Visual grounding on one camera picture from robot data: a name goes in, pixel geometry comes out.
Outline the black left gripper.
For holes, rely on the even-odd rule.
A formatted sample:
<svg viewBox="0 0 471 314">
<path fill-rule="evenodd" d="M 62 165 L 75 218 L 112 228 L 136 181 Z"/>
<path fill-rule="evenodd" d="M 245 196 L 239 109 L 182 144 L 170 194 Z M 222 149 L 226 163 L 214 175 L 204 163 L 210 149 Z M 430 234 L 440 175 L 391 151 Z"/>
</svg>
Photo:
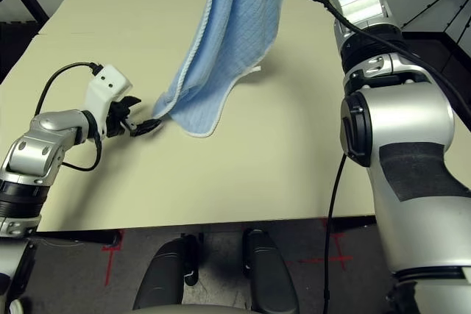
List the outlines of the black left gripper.
<svg viewBox="0 0 471 314">
<path fill-rule="evenodd" d="M 113 138 L 123 135 L 125 130 L 130 132 L 131 137 L 145 135 L 159 128 L 162 124 L 160 119 L 149 119 L 137 125 L 128 121 L 130 108 L 141 103 L 134 96 L 125 96 L 121 101 L 112 101 L 106 117 L 106 137 Z"/>
</svg>

